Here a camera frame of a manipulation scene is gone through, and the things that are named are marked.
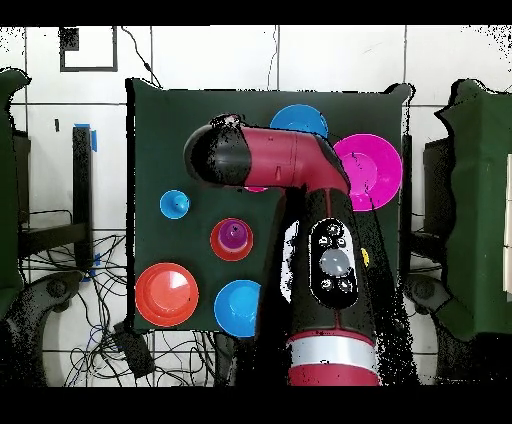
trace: metal stand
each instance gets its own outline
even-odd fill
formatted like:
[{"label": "metal stand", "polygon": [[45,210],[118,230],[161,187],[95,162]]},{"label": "metal stand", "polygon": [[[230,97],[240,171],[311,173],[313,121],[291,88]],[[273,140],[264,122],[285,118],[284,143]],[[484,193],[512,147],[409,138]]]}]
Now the metal stand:
[{"label": "metal stand", "polygon": [[[27,133],[16,134],[18,145],[30,145]],[[76,266],[88,271],[93,263],[92,243],[92,190],[91,190],[91,136],[88,128],[73,128],[73,223],[43,229],[28,230],[19,234],[18,257],[66,244],[75,244]],[[20,208],[28,211],[28,152],[16,149],[18,159],[18,192]]]}]

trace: robot control buttons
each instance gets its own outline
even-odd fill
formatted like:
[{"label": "robot control buttons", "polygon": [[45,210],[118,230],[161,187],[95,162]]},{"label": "robot control buttons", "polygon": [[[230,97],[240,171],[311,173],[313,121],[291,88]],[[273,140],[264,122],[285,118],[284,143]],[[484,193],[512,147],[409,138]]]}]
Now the robot control buttons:
[{"label": "robot control buttons", "polygon": [[330,224],[328,227],[327,227],[327,232],[331,235],[331,236],[339,236],[340,235],[340,227],[339,225],[336,225],[336,224]]},{"label": "robot control buttons", "polygon": [[322,247],[329,247],[331,245],[331,239],[326,236],[320,237],[320,240],[318,240],[318,244]]},{"label": "robot control buttons", "polygon": [[320,268],[331,277],[343,277],[348,274],[350,263],[343,250],[326,250],[320,258]]},{"label": "robot control buttons", "polygon": [[309,287],[328,308],[345,309],[357,301],[354,241],[347,225],[335,218],[317,222],[309,232]]},{"label": "robot control buttons", "polygon": [[331,280],[322,280],[322,288],[324,290],[332,290],[333,284]]}]

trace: silver band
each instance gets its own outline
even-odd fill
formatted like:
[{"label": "silver band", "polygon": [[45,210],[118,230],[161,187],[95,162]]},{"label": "silver band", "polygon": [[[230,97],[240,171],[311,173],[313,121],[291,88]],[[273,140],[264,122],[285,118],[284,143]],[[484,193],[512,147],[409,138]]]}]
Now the silver band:
[{"label": "silver band", "polygon": [[341,336],[311,336],[289,343],[292,367],[311,364],[342,364],[377,374],[375,350],[368,343]]}]

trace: magenta cup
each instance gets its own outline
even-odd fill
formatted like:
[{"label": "magenta cup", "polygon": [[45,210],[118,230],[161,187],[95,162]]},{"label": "magenta cup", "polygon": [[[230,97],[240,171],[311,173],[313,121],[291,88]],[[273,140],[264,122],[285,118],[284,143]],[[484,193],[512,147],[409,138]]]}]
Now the magenta cup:
[{"label": "magenta cup", "polygon": [[247,246],[249,234],[238,219],[227,220],[219,230],[219,243],[228,252],[239,252]]},{"label": "magenta cup", "polygon": [[354,211],[378,209],[395,197],[402,182],[400,155],[373,134],[354,134],[334,145],[350,180]]}]

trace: green fabric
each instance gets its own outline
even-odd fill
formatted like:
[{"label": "green fabric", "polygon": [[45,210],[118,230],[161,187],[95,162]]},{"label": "green fabric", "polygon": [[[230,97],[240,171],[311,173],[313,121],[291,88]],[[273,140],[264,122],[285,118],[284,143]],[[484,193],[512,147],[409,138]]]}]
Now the green fabric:
[{"label": "green fabric", "polygon": [[20,71],[0,72],[0,320],[23,288],[18,272],[18,192],[12,140],[14,122],[9,106],[14,93],[27,83],[28,79]]},{"label": "green fabric", "polygon": [[453,130],[451,183],[456,223],[447,242],[447,285],[454,299],[438,313],[461,340],[478,333],[512,334],[512,303],[503,291],[507,154],[512,152],[512,96],[476,81],[458,85],[441,113]]},{"label": "green fabric", "polygon": [[[135,92],[135,278],[158,262],[175,262],[187,268],[199,286],[199,303],[192,317],[173,327],[179,330],[218,331],[213,304],[219,290],[230,281],[251,279],[266,284],[263,266],[280,193],[269,189],[250,193],[235,188],[207,188],[185,171],[183,146],[189,136],[223,113],[245,115],[249,124],[268,126],[281,108],[296,103],[320,110],[328,123],[329,141],[355,133],[384,137],[400,152],[402,104],[408,85],[389,94],[257,91],[157,90],[133,80]],[[159,200],[167,190],[183,191],[190,210],[180,220],[165,218]],[[360,214],[370,219],[371,213]],[[386,250],[396,277],[398,196],[377,212]],[[210,232],[220,220],[237,217],[249,224],[254,247],[239,262],[224,262],[210,248]],[[137,330],[155,328],[135,314]]]}]

